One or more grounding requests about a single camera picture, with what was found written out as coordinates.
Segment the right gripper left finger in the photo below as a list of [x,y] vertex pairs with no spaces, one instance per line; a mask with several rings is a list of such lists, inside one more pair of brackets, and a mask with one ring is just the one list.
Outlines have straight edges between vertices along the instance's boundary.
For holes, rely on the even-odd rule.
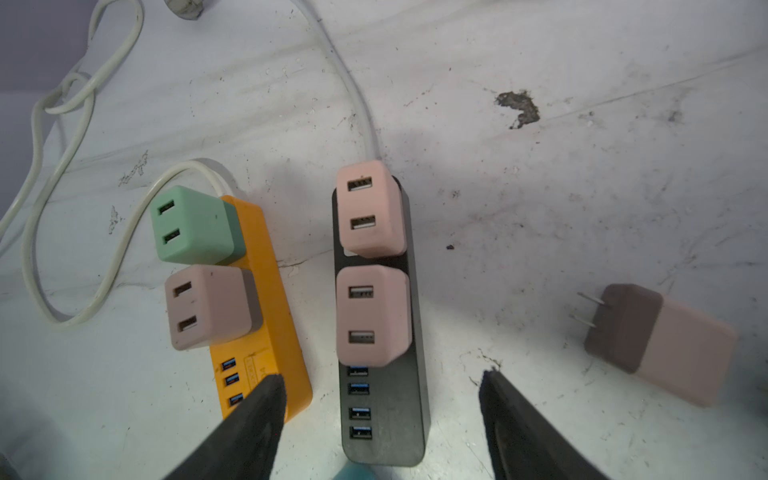
[[284,427],[286,406],[283,377],[265,377],[167,477],[268,479]]

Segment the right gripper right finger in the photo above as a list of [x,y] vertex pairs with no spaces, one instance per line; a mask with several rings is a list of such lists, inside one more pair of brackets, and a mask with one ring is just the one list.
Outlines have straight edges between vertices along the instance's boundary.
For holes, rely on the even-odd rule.
[[483,373],[479,403],[497,479],[607,479],[502,372]]

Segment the black power strip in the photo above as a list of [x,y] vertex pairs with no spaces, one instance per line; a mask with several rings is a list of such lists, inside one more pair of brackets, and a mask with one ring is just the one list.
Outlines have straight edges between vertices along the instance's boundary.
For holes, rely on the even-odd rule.
[[338,363],[340,428],[342,449],[350,461],[414,467],[426,453],[431,414],[410,202],[405,189],[400,193],[407,240],[403,254],[380,259],[349,256],[340,235],[334,234],[336,311],[342,311],[343,299],[358,313],[364,301],[380,304],[384,298],[372,283],[344,283],[344,271],[363,267],[394,269],[408,280],[412,332],[408,349],[385,366]]

